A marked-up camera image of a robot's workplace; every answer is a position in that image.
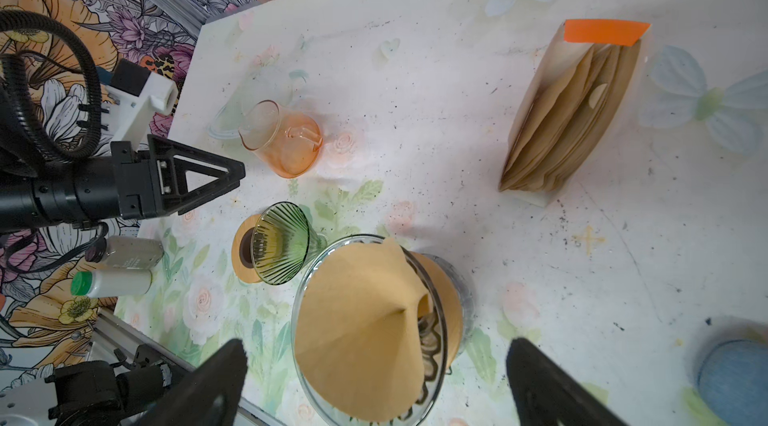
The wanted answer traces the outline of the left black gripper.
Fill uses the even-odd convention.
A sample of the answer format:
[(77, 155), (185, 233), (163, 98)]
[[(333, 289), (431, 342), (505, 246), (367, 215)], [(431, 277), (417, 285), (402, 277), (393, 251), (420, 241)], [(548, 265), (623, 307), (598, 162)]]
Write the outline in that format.
[[(3, 173), (1, 230), (183, 215), (237, 189), (246, 176), (244, 164), (228, 157), (156, 135), (147, 144), (133, 151), (129, 142), (115, 141), (109, 156), (50, 163), (37, 178)], [(209, 182), (192, 189), (188, 172)]]

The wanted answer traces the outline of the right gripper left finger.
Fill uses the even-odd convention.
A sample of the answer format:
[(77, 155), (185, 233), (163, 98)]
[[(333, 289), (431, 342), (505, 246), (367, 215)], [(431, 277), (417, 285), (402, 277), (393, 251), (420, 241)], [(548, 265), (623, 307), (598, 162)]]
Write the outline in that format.
[(246, 370), (247, 355), (242, 341), (229, 340), (172, 387), (136, 425), (232, 426), (239, 411)]

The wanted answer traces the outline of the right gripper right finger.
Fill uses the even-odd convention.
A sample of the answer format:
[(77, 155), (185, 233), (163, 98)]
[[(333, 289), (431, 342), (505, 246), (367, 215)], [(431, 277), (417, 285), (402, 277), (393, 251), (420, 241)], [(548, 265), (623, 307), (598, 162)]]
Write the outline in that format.
[(624, 423), (526, 338), (511, 342), (506, 369), (522, 425)]

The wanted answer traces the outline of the orange glass carafe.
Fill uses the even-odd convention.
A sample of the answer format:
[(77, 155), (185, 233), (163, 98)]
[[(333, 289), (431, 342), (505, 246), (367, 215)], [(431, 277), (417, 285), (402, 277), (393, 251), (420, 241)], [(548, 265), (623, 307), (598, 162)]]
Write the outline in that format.
[(324, 144), (315, 120), (303, 113), (284, 111), (271, 100), (261, 101), (243, 113), (238, 134), (246, 150), (284, 179), (306, 173)]

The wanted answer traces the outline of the wooden ring holder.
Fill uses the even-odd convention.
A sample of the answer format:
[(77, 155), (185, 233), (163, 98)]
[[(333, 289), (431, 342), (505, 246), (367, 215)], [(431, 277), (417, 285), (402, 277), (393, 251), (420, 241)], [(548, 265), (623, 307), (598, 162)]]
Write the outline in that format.
[(434, 357), (441, 351), (443, 343), (447, 345), (447, 365), (450, 366), (459, 353), (464, 332), (464, 314), (461, 295), (455, 282), (445, 268), (447, 263), (434, 255), (412, 252), (413, 257), (429, 276), (442, 306), (446, 322), (446, 332), (442, 337), (435, 334), (437, 318), (434, 314), (422, 317), (419, 322), (421, 352), (426, 376), (434, 377), (437, 361)]
[(246, 284), (261, 282), (252, 258), (252, 238), (259, 215), (248, 217), (238, 228), (231, 246), (231, 261), (235, 276)]

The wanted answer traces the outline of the clear grey glass carafe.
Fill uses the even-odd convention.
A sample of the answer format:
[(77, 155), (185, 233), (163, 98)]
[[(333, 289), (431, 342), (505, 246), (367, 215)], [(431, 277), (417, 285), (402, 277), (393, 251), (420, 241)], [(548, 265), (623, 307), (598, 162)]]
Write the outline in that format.
[(450, 263), (441, 265), (450, 288), (441, 294), (441, 302), (446, 320), (452, 329), (460, 328), (461, 340), (466, 342), (472, 334), (476, 319), (475, 288), (471, 278), (457, 270)]

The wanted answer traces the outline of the wooden ring holder front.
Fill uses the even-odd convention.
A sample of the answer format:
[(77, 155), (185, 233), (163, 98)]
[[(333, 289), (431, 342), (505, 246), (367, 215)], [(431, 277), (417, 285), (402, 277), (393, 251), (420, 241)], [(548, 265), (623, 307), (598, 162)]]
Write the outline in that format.
[(419, 322), (421, 352), (426, 376), (434, 377), (437, 361), (434, 357), (441, 351), (443, 343), (447, 345), (447, 365), (450, 366), (459, 353), (464, 332), (464, 314), (461, 295), (455, 282), (445, 268), (447, 263), (434, 255), (412, 252), (413, 257), (429, 276), (442, 306), (446, 322), (446, 332), (442, 337), (435, 334), (437, 318), (434, 314), (422, 317)]

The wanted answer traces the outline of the brown paper coffee filter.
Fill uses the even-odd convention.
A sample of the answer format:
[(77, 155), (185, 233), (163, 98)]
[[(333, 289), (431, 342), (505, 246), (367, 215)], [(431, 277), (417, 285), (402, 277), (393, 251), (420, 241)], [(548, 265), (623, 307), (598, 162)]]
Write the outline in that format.
[(311, 271), (295, 328), (298, 369), (346, 415), (393, 420), (420, 395), (418, 321), (432, 310), (426, 286), (393, 239), (344, 245)]

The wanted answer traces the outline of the orange coffee filter pack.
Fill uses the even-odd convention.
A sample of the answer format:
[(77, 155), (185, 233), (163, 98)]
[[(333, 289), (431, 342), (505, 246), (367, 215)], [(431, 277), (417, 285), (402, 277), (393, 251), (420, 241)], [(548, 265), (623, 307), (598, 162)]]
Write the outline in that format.
[(648, 23), (570, 19), (557, 30), (513, 122), (498, 190), (553, 202), (629, 113)]

